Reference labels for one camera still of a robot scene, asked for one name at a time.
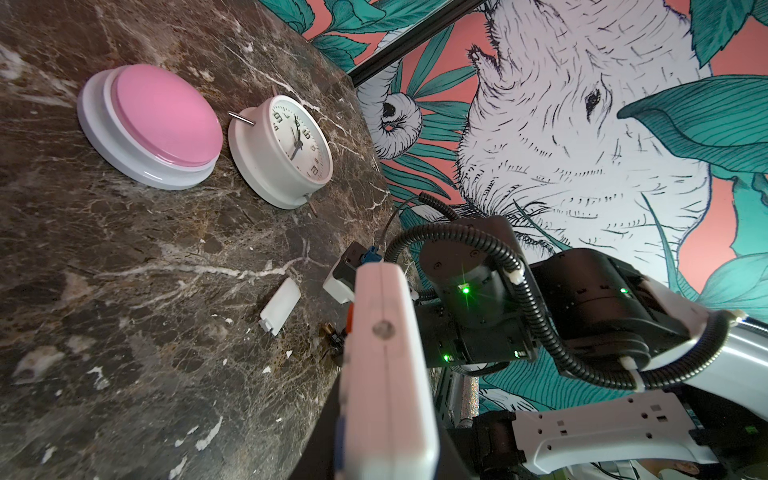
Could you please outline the small black copper battery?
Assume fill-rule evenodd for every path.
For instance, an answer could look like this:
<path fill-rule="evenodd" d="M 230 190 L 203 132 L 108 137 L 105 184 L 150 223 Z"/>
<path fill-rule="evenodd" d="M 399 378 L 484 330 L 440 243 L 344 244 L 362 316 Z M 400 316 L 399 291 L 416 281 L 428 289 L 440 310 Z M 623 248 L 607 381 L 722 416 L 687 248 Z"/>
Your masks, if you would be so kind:
<path fill-rule="evenodd" d="M 337 331 L 333 324 L 324 323 L 322 329 L 333 349 L 342 350 L 344 348 L 344 335 Z"/>

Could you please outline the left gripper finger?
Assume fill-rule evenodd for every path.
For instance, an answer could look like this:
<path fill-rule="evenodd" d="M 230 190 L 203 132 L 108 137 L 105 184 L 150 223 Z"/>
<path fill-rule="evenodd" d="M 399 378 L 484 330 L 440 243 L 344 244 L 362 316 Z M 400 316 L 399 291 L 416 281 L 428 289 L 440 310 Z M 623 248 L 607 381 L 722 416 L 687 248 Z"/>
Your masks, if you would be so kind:
<path fill-rule="evenodd" d="M 341 375 L 338 375 L 289 480 L 336 478 L 337 426 L 341 416 L 340 383 Z"/>

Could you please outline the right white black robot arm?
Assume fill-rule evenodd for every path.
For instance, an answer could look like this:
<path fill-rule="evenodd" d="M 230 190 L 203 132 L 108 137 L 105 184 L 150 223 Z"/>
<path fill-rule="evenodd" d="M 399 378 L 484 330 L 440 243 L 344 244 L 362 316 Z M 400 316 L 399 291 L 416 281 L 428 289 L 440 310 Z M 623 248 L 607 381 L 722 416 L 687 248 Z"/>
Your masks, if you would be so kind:
<path fill-rule="evenodd" d="M 511 372 L 549 389 L 533 411 L 494 411 L 449 435 L 474 477 L 546 475 L 573 465 L 669 459 L 702 475 L 767 475 L 767 325 L 694 302 L 588 248 L 528 263 L 509 221 L 442 215 L 388 245 L 412 246 L 430 282 L 415 303 L 426 363 L 466 376 Z M 557 400 L 566 401 L 558 407 Z"/>

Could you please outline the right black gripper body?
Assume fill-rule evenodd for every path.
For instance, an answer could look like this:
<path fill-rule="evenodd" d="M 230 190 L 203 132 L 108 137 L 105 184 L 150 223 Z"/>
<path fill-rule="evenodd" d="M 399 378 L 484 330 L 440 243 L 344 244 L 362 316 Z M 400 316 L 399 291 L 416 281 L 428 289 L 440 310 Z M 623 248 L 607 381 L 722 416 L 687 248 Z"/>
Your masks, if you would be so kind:
<path fill-rule="evenodd" d="M 538 358 L 535 340 L 520 312 L 496 322 L 459 322 L 439 303 L 415 307 L 426 366 L 429 368 L 503 363 Z"/>

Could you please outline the grey remote battery cover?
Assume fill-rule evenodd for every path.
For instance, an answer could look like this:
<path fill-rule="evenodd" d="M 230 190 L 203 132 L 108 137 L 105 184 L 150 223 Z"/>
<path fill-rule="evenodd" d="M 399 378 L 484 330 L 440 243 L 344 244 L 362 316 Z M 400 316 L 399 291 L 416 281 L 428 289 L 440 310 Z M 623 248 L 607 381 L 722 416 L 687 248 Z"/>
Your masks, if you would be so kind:
<path fill-rule="evenodd" d="M 300 298 L 298 284 L 292 278 L 286 278 L 260 312 L 259 325 L 277 336 Z"/>

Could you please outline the white remote control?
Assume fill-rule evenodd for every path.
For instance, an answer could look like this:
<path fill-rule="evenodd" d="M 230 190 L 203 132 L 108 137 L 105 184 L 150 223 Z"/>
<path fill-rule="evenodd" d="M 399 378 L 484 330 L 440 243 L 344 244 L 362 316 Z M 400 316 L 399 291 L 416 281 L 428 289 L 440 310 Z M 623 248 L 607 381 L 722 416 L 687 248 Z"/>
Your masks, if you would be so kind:
<path fill-rule="evenodd" d="M 419 327 L 399 265 L 356 272 L 336 426 L 338 479 L 432 479 L 440 440 Z"/>

